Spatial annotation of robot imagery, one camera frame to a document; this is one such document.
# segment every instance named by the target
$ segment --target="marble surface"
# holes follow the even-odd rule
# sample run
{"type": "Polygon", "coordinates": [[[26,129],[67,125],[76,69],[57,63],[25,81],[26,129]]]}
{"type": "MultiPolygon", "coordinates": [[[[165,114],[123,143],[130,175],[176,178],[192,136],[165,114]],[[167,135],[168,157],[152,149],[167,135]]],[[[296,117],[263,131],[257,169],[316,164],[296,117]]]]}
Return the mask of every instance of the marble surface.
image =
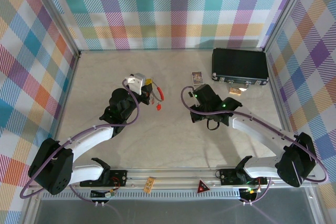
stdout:
{"type": "MultiPolygon", "coordinates": [[[[204,82],[222,99],[233,97],[268,122],[280,126],[269,85],[251,86],[241,96],[230,95],[228,85],[211,80],[212,51],[111,51],[83,54],[68,99],[58,140],[105,123],[99,117],[114,89],[131,73],[154,77],[165,95],[161,111],[140,104],[138,121],[117,137],[83,154],[77,165],[93,164],[98,157],[111,167],[235,166],[247,155],[272,156],[262,144],[238,130],[221,125],[216,131],[206,121],[192,123],[180,100],[181,89],[192,84],[191,72],[201,71],[204,82]]],[[[186,94],[187,103],[194,100],[186,94]]]]}

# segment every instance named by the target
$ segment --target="wire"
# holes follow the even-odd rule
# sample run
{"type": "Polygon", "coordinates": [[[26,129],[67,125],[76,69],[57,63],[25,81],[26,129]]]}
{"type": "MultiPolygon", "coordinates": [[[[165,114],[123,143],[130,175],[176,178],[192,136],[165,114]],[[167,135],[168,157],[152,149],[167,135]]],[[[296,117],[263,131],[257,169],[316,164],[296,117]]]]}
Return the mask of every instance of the wire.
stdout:
{"type": "MultiPolygon", "coordinates": [[[[86,201],[87,203],[90,203],[90,204],[94,204],[94,205],[96,204],[96,203],[93,202],[92,200],[83,198],[78,192],[76,192],[76,190],[72,187],[72,185],[69,185],[69,187],[70,187],[71,191],[72,191],[78,198],[80,198],[81,200],[86,201]]],[[[122,217],[121,217],[119,211],[118,211],[114,206],[112,206],[112,205],[108,205],[108,204],[104,204],[104,206],[108,206],[109,208],[112,208],[112,210],[113,210],[114,212],[116,212],[116,214],[118,215],[118,218],[120,219],[120,223],[123,223],[123,219],[122,219],[122,217]]]]}
{"type": "Polygon", "coordinates": [[[265,191],[263,192],[262,195],[260,195],[259,198],[255,199],[255,200],[252,200],[252,201],[249,201],[249,200],[246,200],[246,199],[243,199],[243,198],[240,198],[242,201],[245,201],[245,202],[248,202],[248,203],[255,203],[257,201],[260,201],[265,195],[266,193],[268,192],[268,189],[269,189],[269,186],[271,185],[271,182],[272,182],[272,178],[269,178],[269,181],[268,181],[268,184],[267,184],[267,187],[265,189],[265,191]]]}
{"type": "Polygon", "coordinates": [[[135,105],[137,107],[137,115],[136,117],[134,118],[133,121],[129,122],[129,123],[124,123],[124,124],[101,124],[101,125],[98,125],[96,127],[91,127],[91,128],[88,128],[82,132],[79,132],[77,135],[73,136],[70,138],[70,140],[66,141],[63,145],[61,145],[60,147],[58,147],[45,161],[44,163],[41,165],[41,167],[36,171],[36,173],[30,178],[30,180],[25,184],[25,186],[22,188],[21,192],[20,192],[20,198],[21,199],[27,199],[27,198],[30,198],[38,193],[40,193],[41,191],[44,190],[44,188],[41,188],[40,190],[32,193],[32,194],[29,194],[29,195],[24,195],[25,191],[28,189],[28,187],[30,186],[30,184],[34,181],[34,179],[41,173],[41,171],[46,167],[46,165],[50,162],[50,160],[55,157],[55,155],[61,150],[63,149],[64,147],[66,147],[67,145],[71,144],[74,140],[76,140],[77,138],[79,138],[80,136],[84,135],[84,134],[87,134],[91,131],[95,131],[97,129],[100,129],[100,128],[103,128],[103,127],[124,127],[124,126],[128,126],[128,125],[131,125],[133,124],[138,118],[139,118],[139,114],[140,114],[140,106],[139,106],[139,103],[136,99],[136,97],[134,96],[133,92],[126,86],[126,79],[123,80],[122,82],[122,85],[123,87],[128,91],[128,93],[131,95],[131,97],[133,98],[134,102],[135,102],[135,105]]]}
{"type": "Polygon", "coordinates": [[[164,96],[163,96],[163,92],[161,91],[161,89],[158,87],[158,85],[156,85],[156,83],[152,80],[152,83],[156,86],[158,92],[160,93],[161,99],[159,99],[156,94],[154,93],[154,90],[152,90],[152,95],[154,96],[154,98],[159,101],[162,102],[164,100],[164,96]]]}
{"type": "Polygon", "coordinates": [[[209,128],[209,121],[210,121],[210,119],[206,120],[206,127],[208,128],[208,130],[210,130],[210,131],[215,131],[216,129],[219,128],[219,122],[217,122],[217,126],[214,127],[214,128],[212,128],[212,129],[210,129],[210,128],[209,128]]]}
{"type": "Polygon", "coordinates": [[[99,196],[105,196],[105,194],[109,193],[110,191],[95,191],[91,190],[91,193],[99,195],[99,196]]]}
{"type": "Polygon", "coordinates": [[[118,181],[118,186],[115,186],[117,187],[116,189],[113,189],[113,191],[117,191],[119,188],[120,188],[120,181],[117,177],[112,177],[113,181],[114,181],[114,184],[117,184],[116,180],[118,181]]]}
{"type": "Polygon", "coordinates": [[[252,117],[251,115],[245,114],[243,112],[239,112],[239,111],[230,111],[230,110],[222,110],[222,111],[214,111],[214,112],[200,112],[200,111],[196,111],[193,110],[191,108],[188,107],[188,105],[185,103],[184,99],[183,99],[183,93],[186,89],[192,89],[194,90],[193,86],[187,86],[184,87],[181,91],[181,101],[183,103],[183,105],[190,110],[191,112],[195,113],[195,114],[199,114],[199,115],[217,115],[217,114],[223,114],[223,113],[232,113],[232,114],[237,114],[237,115],[242,115],[245,116],[257,123],[259,123],[260,125],[262,125],[263,127],[271,130],[272,132],[276,133],[279,136],[282,136],[284,139],[290,141],[293,145],[299,147],[300,149],[302,149],[304,152],[306,152],[309,156],[311,156],[322,168],[322,170],[324,171],[325,174],[325,178],[321,179],[321,180],[316,180],[316,179],[310,179],[310,178],[306,178],[307,181],[310,182],[314,182],[314,183],[322,183],[322,182],[326,182],[329,179],[329,175],[328,175],[328,171],[326,169],[326,167],[322,164],[322,161],[320,161],[311,151],[309,151],[308,149],[306,149],[303,145],[299,144],[298,142],[296,142],[295,140],[291,139],[288,136],[283,135],[280,131],[278,131],[277,129],[273,128],[272,126],[269,126],[268,124],[264,123],[263,121],[252,117]]]}
{"type": "Polygon", "coordinates": [[[217,172],[219,172],[219,171],[220,171],[220,170],[217,170],[217,171],[215,172],[215,177],[218,178],[218,179],[221,179],[220,177],[217,176],[217,172]]]}

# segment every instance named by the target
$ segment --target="metal bracket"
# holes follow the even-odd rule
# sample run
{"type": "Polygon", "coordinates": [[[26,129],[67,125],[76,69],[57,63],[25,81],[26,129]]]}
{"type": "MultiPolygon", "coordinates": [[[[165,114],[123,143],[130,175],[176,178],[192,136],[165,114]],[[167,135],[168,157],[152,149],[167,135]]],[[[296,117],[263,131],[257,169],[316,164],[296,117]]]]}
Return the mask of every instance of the metal bracket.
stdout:
{"type": "Polygon", "coordinates": [[[99,180],[87,180],[79,183],[81,187],[115,187],[115,181],[113,178],[116,178],[119,181],[118,187],[124,187],[127,181],[127,170],[110,170],[109,179],[107,182],[99,180]]]}
{"type": "MultiPolygon", "coordinates": [[[[234,185],[249,185],[249,186],[257,186],[259,185],[258,178],[251,178],[244,183],[238,176],[236,169],[220,169],[219,177],[221,178],[220,184],[222,186],[234,186],[234,185]]],[[[260,178],[261,185],[267,185],[267,178],[260,178]]]]}

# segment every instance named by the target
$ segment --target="plaid wallpaper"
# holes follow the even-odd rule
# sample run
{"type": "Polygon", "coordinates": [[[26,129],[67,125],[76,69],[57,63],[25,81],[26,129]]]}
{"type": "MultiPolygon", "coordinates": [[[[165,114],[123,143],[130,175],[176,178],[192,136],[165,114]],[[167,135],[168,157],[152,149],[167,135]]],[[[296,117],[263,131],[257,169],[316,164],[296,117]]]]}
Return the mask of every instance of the plaid wallpaper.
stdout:
{"type": "Polygon", "coordinates": [[[86,50],[256,47],[286,1],[54,0],[86,50]]]}
{"type": "Polygon", "coordinates": [[[17,223],[19,192],[55,132],[74,64],[40,0],[0,0],[0,223],[17,223]]]}
{"type": "Polygon", "coordinates": [[[294,131],[327,167],[322,194],[336,223],[336,0],[299,0],[269,60],[294,131]]]}

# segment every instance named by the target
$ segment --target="purple cable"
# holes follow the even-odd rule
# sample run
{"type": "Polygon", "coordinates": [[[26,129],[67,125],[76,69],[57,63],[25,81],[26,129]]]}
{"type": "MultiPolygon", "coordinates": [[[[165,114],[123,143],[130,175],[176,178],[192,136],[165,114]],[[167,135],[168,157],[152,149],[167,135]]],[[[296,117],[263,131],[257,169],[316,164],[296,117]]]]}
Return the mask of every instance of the purple cable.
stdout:
{"type": "Polygon", "coordinates": [[[25,186],[22,188],[21,192],[20,192],[20,198],[21,199],[27,199],[30,198],[38,193],[40,193],[41,191],[43,191],[44,189],[41,188],[39,191],[35,191],[32,194],[29,195],[23,195],[25,193],[25,191],[27,190],[28,186],[30,186],[30,184],[34,181],[34,179],[40,174],[40,172],[43,170],[44,167],[46,167],[46,165],[49,163],[49,161],[61,150],[63,149],[65,146],[67,146],[68,144],[70,144],[71,141],[68,140],[66,141],[63,145],[61,145],[60,147],[58,147],[46,160],[45,162],[41,165],[41,167],[36,171],[36,173],[30,178],[30,180],[25,184],[25,186]]]}
{"type": "Polygon", "coordinates": [[[92,127],[89,128],[87,130],[84,130],[80,133],[78,133],[77,135],[73,136],[70,138],[70,140],[66,141],[62,146],[58,147],[45,161],[44,163],[41,165],[41,167],[36,171],[36,173],[30,178],[30,180],[25,184],[25,186],[22,188],[21,192],[20,192],[20,198],[21,199],[27,199],[29,197],[32,197],[38,193],[40,193],[41,191],[43,191],[44,189],[41,188],[40,190],[29,194],[29,195],[24,195],[25,191],[27,190],[27,188],[30,186],[30,184],[34,181],[34,179],[40,174],[40,172],[44,169],[44,167],[46,167],[46,165],[49,163],[49,161],[61,150],[63,149],[65,146],[71,144],[74,140],[76,140],[77,138],[79,138],[80,136],[89,133],[91,131],[94,131],[96,129],[102,128],[102,127],[124,127],[124,126],[128,126],[133,124],[138,118],[139,118],[139,114],[140,114],[140,107],[139,107],[139,103],[137,101],[137,99],[135,98],[133,92],[125,85],[126,83],[126,79],[122,82],[123,87],[128,91],[128,93],[131,95],[131,97],[133,98],[135,105],[137,107],[137,116],[134,118],[134,120],[132,122],[129,123],[124,123],[124,124],[101,124],[96,126],[96,128],[92,127]]]}
{"type": "Polygon", "coordinates": [[[181,100],[183,105],[190,110],[191,112],[195,113],[195,114],[199,114],[199,115],[216,115],[216,114],[223,114],[223,113],[232,113],[232,114],[237,114],[237,115],[242,115],[245,116],[249,119],[253,119],[253,121],[256,121],[257,123],[259,123],[260,125],[266,127],[267,129],[273,131],[274,133],[278,134],[279,136],[283,136],[284,139],[290,141],[292,144],[294,144],[295,146],[299,147],[300,149],[302,149],[304,152],[306,152],[309,156],[311,156],[322,168],[322,170],[325,173],[325,178],[321,179],[321,180],[316,180],[316,179],[310,179],[310,178],[306,178],[307,181],[310,182],[314,182],[314,183],[322,183],[322,182],[326,182],[329,179],[329,175],[328,175],[328,171],[326,169],[326,167],[322,164],[322,162],[309,150],[307,150],[303,145],[299,144],[298,142],[294,141],[293,139],[283,135],[280,131],[278,131],[277,129],[273,128],[272,126],[269,126],[268,124],[264,123],[263,121],[257,119],[257,118],[253,118],[251,115],[242,113],[242,112],[238,112],[238,111],[230,111],[230,110],[222,110],[222,111],[215,111],[215,112],[200,112],[200,111],[196,111],[193,110],[191,108],[188,107],[188,105],[185,103],[184,99],[183,99],[183,93],[186,89],[192,89],[194,90],[193,86],[187,86],[184,87],[181,91],[181,100]]]}

